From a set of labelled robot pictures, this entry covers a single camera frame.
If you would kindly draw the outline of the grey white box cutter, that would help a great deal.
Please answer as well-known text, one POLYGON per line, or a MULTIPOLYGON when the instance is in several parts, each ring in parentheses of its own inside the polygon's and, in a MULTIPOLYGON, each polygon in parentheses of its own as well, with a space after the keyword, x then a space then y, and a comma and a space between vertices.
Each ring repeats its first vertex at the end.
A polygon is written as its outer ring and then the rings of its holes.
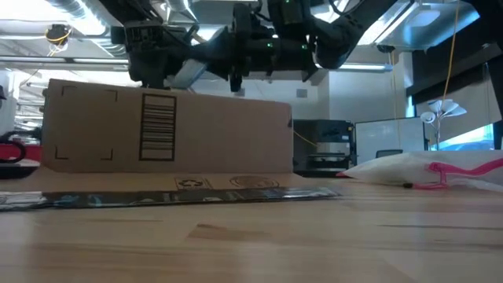
POLYGON ((206 71, 207 63, 188 59, 172 77, 167 77, 168 86, 179 90, 188 90, 206 71))

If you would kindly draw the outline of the black monitor cart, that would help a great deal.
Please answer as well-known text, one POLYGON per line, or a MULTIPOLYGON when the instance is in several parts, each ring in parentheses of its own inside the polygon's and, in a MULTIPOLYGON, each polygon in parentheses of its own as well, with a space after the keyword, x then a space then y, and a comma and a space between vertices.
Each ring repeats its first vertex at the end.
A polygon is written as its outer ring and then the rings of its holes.
POLYGON ((335 178, 355 165, 356 155, 345 153, 314 153, 293 160, 293 172, 305 178, 335 178))

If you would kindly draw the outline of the black computer monitor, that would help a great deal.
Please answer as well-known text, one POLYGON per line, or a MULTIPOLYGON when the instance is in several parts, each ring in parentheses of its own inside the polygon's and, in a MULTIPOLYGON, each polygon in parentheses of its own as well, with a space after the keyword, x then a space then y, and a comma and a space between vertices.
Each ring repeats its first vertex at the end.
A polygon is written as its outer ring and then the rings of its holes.
POLYGON ((321 151, 319 144, 344 145, 351 153, 354 149, 354 125, 346 120, 294 119, 294 155, 302 156, 321 151))

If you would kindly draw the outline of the taped brown cardboard box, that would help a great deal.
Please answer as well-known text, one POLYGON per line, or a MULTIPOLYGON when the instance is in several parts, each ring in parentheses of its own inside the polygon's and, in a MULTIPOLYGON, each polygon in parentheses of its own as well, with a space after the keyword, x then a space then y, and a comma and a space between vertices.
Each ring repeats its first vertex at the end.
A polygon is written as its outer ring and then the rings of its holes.
POLYGON ((283 102, 53 79, 32 135, 38 163, 0 138, 0 211, 337 197, 294 173, 283 102))

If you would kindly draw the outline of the red equipment case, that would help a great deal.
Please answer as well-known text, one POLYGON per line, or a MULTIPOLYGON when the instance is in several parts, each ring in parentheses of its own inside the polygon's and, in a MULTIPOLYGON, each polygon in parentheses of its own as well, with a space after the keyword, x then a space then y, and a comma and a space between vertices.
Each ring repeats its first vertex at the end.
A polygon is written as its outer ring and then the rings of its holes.
POLYGON ((42 159, 42 128, 34 130, 12 130, 0 135, 0 164, 15 164, 25 158, 34 161, 42 159), (34 138, 36 145, 26 145, 20 136, 34 138))

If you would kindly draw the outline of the white mesh pouch red trim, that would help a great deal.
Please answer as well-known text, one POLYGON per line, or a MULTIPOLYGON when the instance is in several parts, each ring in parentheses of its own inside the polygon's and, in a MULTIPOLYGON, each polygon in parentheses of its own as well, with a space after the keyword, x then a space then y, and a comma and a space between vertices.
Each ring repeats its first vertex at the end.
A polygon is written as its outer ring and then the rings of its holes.
POLYGON ((412 189, 468 186, 503 193, 503 150, 401 153, 366 161, 338 175, 412 189))

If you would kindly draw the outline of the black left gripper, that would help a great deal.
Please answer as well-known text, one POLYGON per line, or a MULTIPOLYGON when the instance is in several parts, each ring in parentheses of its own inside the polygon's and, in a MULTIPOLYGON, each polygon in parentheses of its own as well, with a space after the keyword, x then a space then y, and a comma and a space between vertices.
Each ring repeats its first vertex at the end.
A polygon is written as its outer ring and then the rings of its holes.
POLYGON ((125 47, 130 78, 144 88, 163 89, 190 50, 193 31, 151 20, 111 27, 111 41, 125 47))

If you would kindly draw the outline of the white flower floor lamp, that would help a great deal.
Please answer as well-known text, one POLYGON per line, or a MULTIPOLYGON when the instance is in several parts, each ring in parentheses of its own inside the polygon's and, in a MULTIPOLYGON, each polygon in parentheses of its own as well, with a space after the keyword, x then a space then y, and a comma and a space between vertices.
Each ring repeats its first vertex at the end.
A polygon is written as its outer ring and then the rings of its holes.
POLYGON ((435 147, 439 151, 442 121, 448 117, 462 116, 467 113, 467 110, 452 99, 429 101, 428 107, 430 111, 422 113, 420 120, 434 128, 435 147))

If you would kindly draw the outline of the ceiling light tube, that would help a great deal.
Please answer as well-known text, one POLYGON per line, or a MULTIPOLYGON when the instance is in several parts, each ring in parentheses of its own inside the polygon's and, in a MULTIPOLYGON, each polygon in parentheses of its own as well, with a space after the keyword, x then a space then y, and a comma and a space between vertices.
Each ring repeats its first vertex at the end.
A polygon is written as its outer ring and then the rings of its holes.
POLYGON ((393 66, 390 64, 345 63, 339 67, 339 70, 363 71, 363 72, 390 72, 393 70, 393 66))

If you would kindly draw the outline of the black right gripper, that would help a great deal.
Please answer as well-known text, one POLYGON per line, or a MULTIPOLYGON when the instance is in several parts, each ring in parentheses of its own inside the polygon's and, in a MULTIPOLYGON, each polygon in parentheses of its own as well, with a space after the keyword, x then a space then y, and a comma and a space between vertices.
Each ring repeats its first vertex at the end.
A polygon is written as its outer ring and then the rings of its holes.
MULTIPOLYGON (((233 93, 241 90, 243 76, 234 67, 235 40, 228 26, 219 28, 206 42, 190 50, 190 58, 206 66, 210 73, 228 81, 233 93)), ((271 76, 275 71, 301 71, 301 80, 306 82, 318 71, 313 50, 306 39, 251 39, 241 47, 244 69, 265 72, 271 76)))

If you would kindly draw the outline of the white whiteboard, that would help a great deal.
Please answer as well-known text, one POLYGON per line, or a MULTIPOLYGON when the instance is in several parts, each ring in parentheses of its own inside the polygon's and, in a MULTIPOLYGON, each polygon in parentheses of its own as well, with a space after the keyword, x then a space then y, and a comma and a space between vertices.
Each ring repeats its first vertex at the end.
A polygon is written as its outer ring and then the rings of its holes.
POLYGON ((375 159, 380 150, 425 150, 424 124, 419 117, 356 123, 354 134, 357 164, 375 159))

